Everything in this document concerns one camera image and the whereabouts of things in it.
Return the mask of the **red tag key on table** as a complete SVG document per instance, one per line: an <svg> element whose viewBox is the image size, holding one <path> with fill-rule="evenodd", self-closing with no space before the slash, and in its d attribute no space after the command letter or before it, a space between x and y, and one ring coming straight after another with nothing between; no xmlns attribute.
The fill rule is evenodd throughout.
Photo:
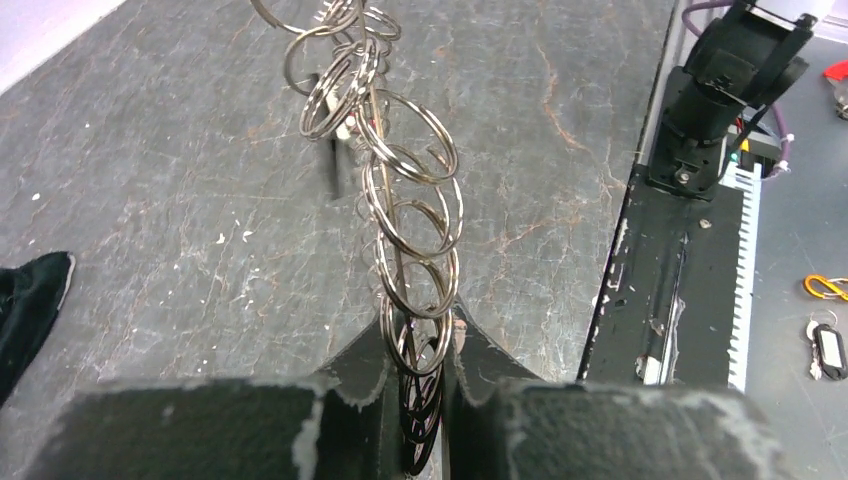
<svg viewBox="0 0 848 480"><path fill-rule="evenodd" d="M327 94L324 104L330 112L338 109L340 104L338 88L334 87L331 92ZM360 131L356 121L356 113L354 111L350 111L345 117L345 120L335 129L335 137L337 140L348 146L355 146L359 142Z"/></svg>

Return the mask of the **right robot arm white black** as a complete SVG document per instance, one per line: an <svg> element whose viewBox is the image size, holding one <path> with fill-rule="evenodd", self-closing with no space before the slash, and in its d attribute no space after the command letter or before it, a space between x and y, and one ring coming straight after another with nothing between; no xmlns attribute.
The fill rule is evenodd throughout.
<svg viewBox="0 0 848 480"><path fill-rule="evenodd" d="M722 17L698 34L671 69L648 161L648 181L709 201L731 157L769 108L807 70L801 49L818 22L754 1L723 1Z"/></svg>

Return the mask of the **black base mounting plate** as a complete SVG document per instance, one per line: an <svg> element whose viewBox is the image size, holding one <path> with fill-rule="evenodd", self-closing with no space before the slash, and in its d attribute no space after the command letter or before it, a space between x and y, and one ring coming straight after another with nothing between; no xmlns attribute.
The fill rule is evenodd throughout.
<svg viewBox="0 0 848 480"><path fill-rule="evenodd" d="M742 194L671 195L633 168L578 377L728 386Z"/></svg>

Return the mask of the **black white checkered pillow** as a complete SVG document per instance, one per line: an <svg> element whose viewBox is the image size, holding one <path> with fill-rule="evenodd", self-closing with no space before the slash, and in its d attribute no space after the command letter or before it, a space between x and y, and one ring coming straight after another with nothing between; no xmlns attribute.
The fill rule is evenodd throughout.
<svg viewBox="0 0 848 480"><path fill-rule="evenodd" d="M47 340L70 289L76 258L50 252L1 269L1 402Z"/></svg>

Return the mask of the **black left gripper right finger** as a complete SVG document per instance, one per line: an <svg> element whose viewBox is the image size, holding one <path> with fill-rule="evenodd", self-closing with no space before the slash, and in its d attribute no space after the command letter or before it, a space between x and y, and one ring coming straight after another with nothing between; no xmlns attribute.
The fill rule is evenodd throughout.
<svg viewBox="0 0 848 480"><path fill-rule="evenodd" d="M449 479L788 479L765 417L729 389L551 383L453 309Z"/></svg>

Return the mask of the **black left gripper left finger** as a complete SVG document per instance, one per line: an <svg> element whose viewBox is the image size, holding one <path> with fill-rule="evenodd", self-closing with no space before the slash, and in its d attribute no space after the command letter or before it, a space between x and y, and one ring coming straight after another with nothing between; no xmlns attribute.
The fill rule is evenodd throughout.
<svg viewBox="0 0 848 480"><path fill-rule="evenodd" d="M371 323L311 374L127 379L77 394L30 479L399 479L397 380Z"/></svg>

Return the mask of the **orange carabiner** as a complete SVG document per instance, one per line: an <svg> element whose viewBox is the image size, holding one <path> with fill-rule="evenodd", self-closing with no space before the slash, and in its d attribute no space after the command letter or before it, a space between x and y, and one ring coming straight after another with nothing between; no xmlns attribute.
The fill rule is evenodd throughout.
<svg viewBox="0 0 848 480"><path fill-rule="evenodd" d="M819 274L807 275L802 285L804 290L813 297L826 300L847 301L847 278L828 278Z"/></svg>

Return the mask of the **key with black tag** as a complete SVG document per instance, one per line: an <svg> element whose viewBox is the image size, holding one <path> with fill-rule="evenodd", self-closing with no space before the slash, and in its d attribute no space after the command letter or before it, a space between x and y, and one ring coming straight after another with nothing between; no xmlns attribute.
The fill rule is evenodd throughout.
<svg viewBox="0 0 848 480"><path fill-rule="evenodd" d="M810 345L809 374L814 380L847 379L847 354L838 317L831 310L816 310L809 315L805 335Z"/></svg>

